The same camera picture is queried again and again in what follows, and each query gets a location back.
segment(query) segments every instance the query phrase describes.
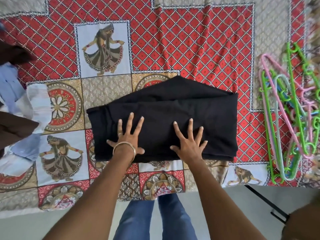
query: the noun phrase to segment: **left hand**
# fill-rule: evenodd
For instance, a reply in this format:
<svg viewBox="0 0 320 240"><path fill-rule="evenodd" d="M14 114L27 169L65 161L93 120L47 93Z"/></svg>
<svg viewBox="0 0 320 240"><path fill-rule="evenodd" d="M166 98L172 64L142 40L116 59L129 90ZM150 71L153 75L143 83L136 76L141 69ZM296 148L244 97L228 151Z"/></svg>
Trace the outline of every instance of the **left hand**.
<svg viewBox="0 0 320 240"><path fill-rule="evenodd" d="M115 147L119 142L126 141L126 142L131 143L134 146L134 148L136 149L136 154L144 154L144 149L141 148L141 147L138 147L138 135L139 135L139 133L141 131L144 118L143 117L140 118L140 120L138 122L138 125L137 125L136 129L134 130L134 133L131 135L130 132L131 132L131 128L132 128L132 120L133 119L134 119L134 114L130 113L129 119L128 119L128 122L127 122L127 127L126 127L126 130L125 130L125 134L123 134L123 131L122 131L122 120L120 119L118 121L118 138L119 138L118 141L114 142L114 141L107 140L106 142L110 146ZM114 152L116 152L119 149L124 148L124 147L130 149L129 145L122 144L122 145L117 146L117 148L115 149Z"/></svg>

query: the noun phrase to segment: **finger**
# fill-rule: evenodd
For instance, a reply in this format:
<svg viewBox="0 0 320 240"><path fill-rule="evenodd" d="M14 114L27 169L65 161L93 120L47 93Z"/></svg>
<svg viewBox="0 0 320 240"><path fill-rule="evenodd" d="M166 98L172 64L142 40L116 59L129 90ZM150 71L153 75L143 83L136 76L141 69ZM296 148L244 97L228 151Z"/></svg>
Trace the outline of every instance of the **finger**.
<svg viewBox="0 0 320 240"><path fill-rule="evenodd" d="M173 150L176 154L180 152L180 148L178 148L176 145L170 146L170 149Z"/></svg>
<svg viewBox="0 0 320 240"><path fill-rule="evenodd" d="M114 147L117 143L114 141L107 140L106 143L112 147Z"/></svg>
<svg viewBox="0 0 320 240"><path fill-rule="evenodd" d="M204 148L206 147L207 144L208 144L208 141L205 140L205 141L201 144L201 146L199 146L199 149L200 149L201 152L204 150Z"/></svg>
<svg viewBox="0 0 320 240"><path fill-rule="evenodd" d="M200 142L201 142L201 138L202 138L202 133L203 133L203 126L201 126L199 128L199 131L198 131L198 134L197 136L195 137L195 143L199 146L200 145Z"/></svg>
<svg viewBox="0 0 320 240"><path fill-rule="evenodd" d="M122 131L122 119L118 120L118 137L123 135Z"/></svg>
<svg viewBox="0 0 320 240"><path fill-rule="evenodd" d="M141 147L138 147L136 150L136 154L144 154L145 150Z"/></svg>
<svg viewBox="0 0 320 240"><path fill-rule="evenodd" d="M138 135L139 135L139 133L140 133L140 131L141 131L141 128L142 128L143 121L144 121L144 117L142 116L142 117L140 118L138 124L137 124L136 129L134 130L134 133L133 133L133 134L134 134L135 136L138 136Z"/></svg>
<svg viewBox="0 0 320 240"><path fill-rule="evenodd" d="M193 118L189 120L188 125L188 139L193 140Z"/></svg>
<svg viewBox="0 0 320 240"><path fill-rule="evenodd" d="M131 128L132 128L132 120L134 119L134 114L131 112L128 118L128 122L127 122L127 128L125 130L126 134L130 134L131 133Z"/></svg>
<svg viewBox="0 0 320 240"><path fill-rule="evenodd" d="M179 130L178 123L174 121L173 123L174 131L176 132L177 137L182 140L185 139L185 137L182 135L181 131Z"/></svg>

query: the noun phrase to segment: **right hand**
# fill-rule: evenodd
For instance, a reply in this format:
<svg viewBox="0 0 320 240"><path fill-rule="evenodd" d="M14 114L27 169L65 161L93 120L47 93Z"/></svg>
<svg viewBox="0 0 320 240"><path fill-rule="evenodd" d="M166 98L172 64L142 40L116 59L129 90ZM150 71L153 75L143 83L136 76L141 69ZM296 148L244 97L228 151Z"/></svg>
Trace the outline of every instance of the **right hand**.
<svg viewBox="0 0 320 240"><path fill-rule="evenodd" d="M176 121L174 121L173 127L176 135L180 139L181 148L177 147L176 145L172 145L170 146L170 149L175 151L178 157L188 165L190 165L190 163L193 161L202 160L202 151L208 143L206 140L200 145L203 126L199 128L199 132L195 139L193 138L193 119L189 120L188 139L183 136Z"/></svg>

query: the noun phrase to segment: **hand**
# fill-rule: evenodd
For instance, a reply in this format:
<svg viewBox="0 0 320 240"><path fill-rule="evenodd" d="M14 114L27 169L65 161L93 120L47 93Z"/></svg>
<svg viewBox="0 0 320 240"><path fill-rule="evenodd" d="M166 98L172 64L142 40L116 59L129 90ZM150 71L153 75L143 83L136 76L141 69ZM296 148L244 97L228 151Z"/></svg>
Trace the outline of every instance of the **hand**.
<svg viewBox="0 0 320 240"><path fill-rule="evenodd" d="M134 114L130 113L129 119L127 122L127 127L125 130L125 134L123 134L123 131L122 131L122 120L119 120L118 121L118 138L119 138L118 142L114 142L114 141L110 141L110 140L107 140L106 142L110 146L115 147L119 142L126 141L126 142L131 143L134 146L134 148L136 149L136 154L144 154L144 149L142 149L141 147L138 147L138 135L141 131L144 117L140 118L138 125L137 125L136 129L134 130L134 133L131 135L130 132L131 132L131 128L132 128L132 120L133 119L134 119ZM126 144L122 144L122 145L117 146L114 153L116 153L118 150L121 150L121 149L125 153L133 153L132 148Z"/></svg>
<svg viewBox="0 0 320 240"><path fill-rule="evenodd" d="M172 145L172 146L170 146L170 149L175 151L177 153L177 155L179 156L179 158L188 165L193 161L202 160L201 153L208 143L208 141L206 140L202 143L202 145L200 145L202 133L203 133L203 127L201 126L199 128L199 132L198 132L195 140L193 139L193 119L189 120L188 139L186 139L182 135L176 121L174 121L173 127L176 132L176 135L180 139L181 148L177 147L176 145Z"/></svg>

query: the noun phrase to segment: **dancing woman print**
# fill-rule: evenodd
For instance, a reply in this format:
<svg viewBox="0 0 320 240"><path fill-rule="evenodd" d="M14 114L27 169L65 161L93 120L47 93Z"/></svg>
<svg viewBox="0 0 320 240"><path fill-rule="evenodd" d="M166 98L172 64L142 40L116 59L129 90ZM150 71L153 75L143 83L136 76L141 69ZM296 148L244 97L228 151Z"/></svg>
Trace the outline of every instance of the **dancing woman print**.
<svg viewBox="0 0 320 240"><path fill-rule="evenodd" d="M56 182L63 179L73 181L70 177L78 172L82 163L83 151L71 147L65 139L52 135L47 137L47 141L51 146L50 151L39 154L43 169L51 175L52 179ZM68 157L69 150L78 152L80 156L78 158ZM50 159L44 158L44 155L47 154L54 154L54 157Z"/></svg>
<svg viewBox="0 0 320 240"><path fill-rule="evenodd" d="M103 29L99 29L94 40L82 48L85 61L88 65L99 71L97 76L103 76L105 72L114 73L117 65L123 57L122 40L113 40L111 38L114 32L113 24L109 24ZM98 50L93 54L86 53L88 47L96 44ZM118 48L110 48L110 44L120 44Z"/></svg>

